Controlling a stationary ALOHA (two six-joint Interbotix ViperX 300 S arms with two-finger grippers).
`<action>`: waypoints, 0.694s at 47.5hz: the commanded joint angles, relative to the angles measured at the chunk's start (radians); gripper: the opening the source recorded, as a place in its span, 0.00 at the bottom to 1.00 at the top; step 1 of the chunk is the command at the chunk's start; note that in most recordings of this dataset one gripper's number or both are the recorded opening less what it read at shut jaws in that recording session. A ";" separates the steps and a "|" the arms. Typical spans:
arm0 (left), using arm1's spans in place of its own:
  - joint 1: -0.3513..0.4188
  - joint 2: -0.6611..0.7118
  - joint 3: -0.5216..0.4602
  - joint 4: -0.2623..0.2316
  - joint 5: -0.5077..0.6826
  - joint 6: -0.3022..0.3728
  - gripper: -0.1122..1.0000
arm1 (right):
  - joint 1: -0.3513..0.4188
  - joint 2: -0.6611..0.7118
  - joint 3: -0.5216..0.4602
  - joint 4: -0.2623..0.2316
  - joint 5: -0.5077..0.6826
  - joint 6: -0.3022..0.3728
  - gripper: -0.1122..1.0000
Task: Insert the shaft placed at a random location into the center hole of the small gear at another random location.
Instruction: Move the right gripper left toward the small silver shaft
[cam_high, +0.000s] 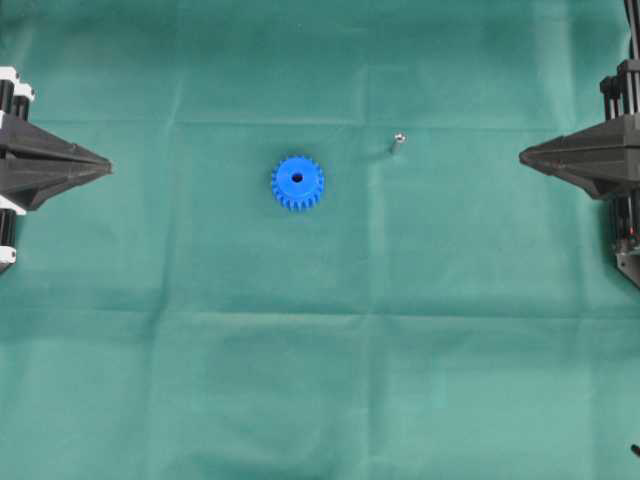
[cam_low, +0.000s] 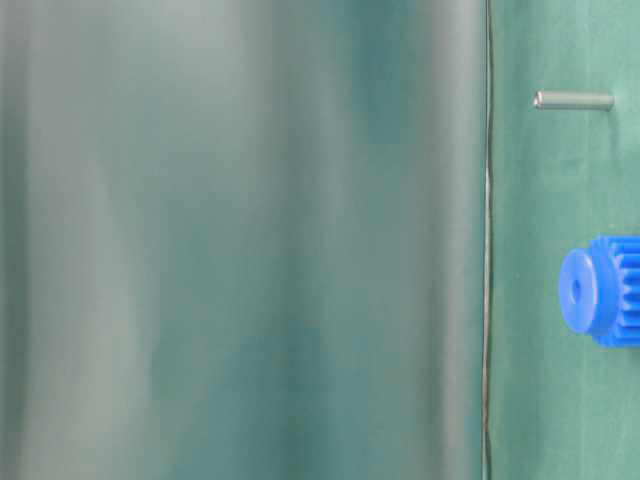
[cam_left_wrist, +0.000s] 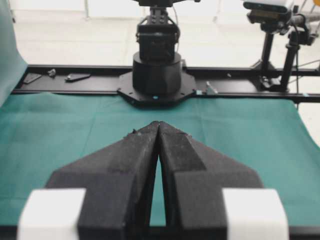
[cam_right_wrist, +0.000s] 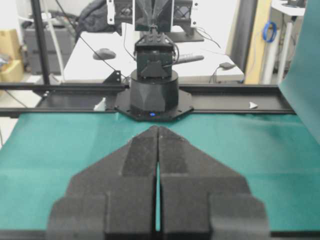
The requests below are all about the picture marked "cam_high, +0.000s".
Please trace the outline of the right gripper with rails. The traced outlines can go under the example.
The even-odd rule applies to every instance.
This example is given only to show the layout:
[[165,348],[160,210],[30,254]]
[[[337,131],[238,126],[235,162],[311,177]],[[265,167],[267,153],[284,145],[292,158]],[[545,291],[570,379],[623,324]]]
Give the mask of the right gripper with rails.
[[600,82],[605,121],[526,148],[520,163],[584,190],[594,200],[608,200],[617,269],[639,287],[639,182],[575,173],[564,164],[625,159],[639,149],[639,60],[627,59],[615,76]]

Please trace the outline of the left gripper with rails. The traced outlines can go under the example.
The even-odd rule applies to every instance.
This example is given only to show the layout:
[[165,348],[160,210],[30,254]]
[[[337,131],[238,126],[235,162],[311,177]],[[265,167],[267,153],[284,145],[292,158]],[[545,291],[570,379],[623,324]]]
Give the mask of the left gripper with rails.
[[28,121],[33,88],[12,66],[1,67],[1,149],[30,160],[1,163],[1,272],[17,259],[17,219],[48,199],[111,174],[111,162]]

